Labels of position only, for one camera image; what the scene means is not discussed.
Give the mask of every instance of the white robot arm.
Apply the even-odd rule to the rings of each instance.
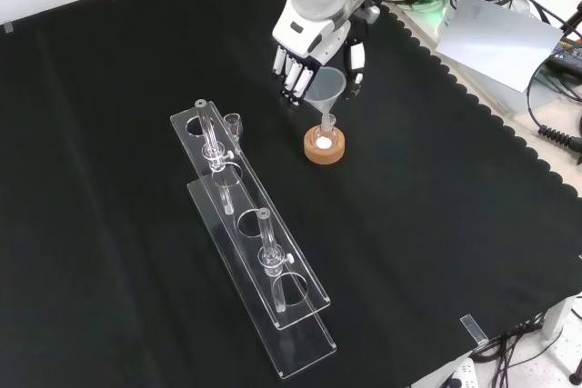
[[[283,76],[285,92],[293,101],[309,87],[314,68],[325,65],[344,44],[351,26],[349,17],[364,1],[287,0],[273,30],[280,44],[273,72]],[[373,23],[379,10],[368,13],[368,22]],[[350,54],[350,70],[361,72],[365,63],[363,45],[350,47]],[[360,83],[362,78],[359,73],[354,79]]]

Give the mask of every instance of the scalloped edge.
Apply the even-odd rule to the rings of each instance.
[[[534,163],[534,165],[539,167],[541,170],[543,170],[550,176],[548,180],[553,181],[554,185],[557,187],[558,190],[563,190],[568,197],[578,200],[577,206],[582,208],[582,197],[580,197],[577,189],[574,186],[570,184],[565,184],[562,176],[551,170],[550,163],[548,161],[540,159],[537,150],[527,145],[527,140],[525,138],[516,135],[516,131],[511,126],[507,125],[503,118],[501,118],[498,115],[491,114],[491,108],[488,105],[482,104],[476,95],[470,94],[467,88],[463,84],[460,84],[458,82],[458,78],[452,73],[450,73],[451,72],[450,67],[444,64],[443,60],[439,56],[434,55],[429,47],[422,45],[421,41],[413,36],[412,30],[409,29],[406,26],[406,24],[402,20],[400,20],[400,18],[396,14],[390,11],[390,7],[388,5],[382,4],[380,6],[380,10],[381,10],[380,14],[382,13],[382,11],[384,11],[390,20],[395,21],[397,23],[397,26],[403,29],[404,33],[409,37],[412,43],[419,49],[419,52],[421,53],[422,56],[427,57],[427,59],[433,64],[437,64],[437,68],[442,70],[443,73],[447,75],[448,79],[451,82],[453,82],[455,88],[458,88],[458,90],[461,91],[467,97],[467,99],[471,102],[472,105],[476,106],[479,111],[486,112],[491,118],[491,120],[494,122],[494,124],[497,127],[501,127],[502,130],[507,133],[507,137],[510,139],[510,141],[512,141],[517,147],[523,149],[525,151],[525,155],[527,156],[527,158],[529,158]]]

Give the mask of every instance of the black tablecloth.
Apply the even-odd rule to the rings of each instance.
[[[288,386],[401,388],[582,287],[582,208],[385,11],[310,164],[270,78],[285,0],[85,0],[0,36],[0,384],[276,386],[169,117],[238,112],[331,297],[332,358]],[[317,220],[314,213],[319,213]]]

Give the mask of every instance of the white substance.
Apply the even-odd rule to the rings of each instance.
[[[331,140],[326,136],[320,136],[316,139],[316,146],[320,149],[328,149],[331,147]]]

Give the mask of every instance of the acrylic test tube rack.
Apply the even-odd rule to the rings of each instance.
[[[198,100],[171,121],[198,173],[188,190],[285,379],[336,351],[318,315],[330,301],[241,151],[233,115]]]

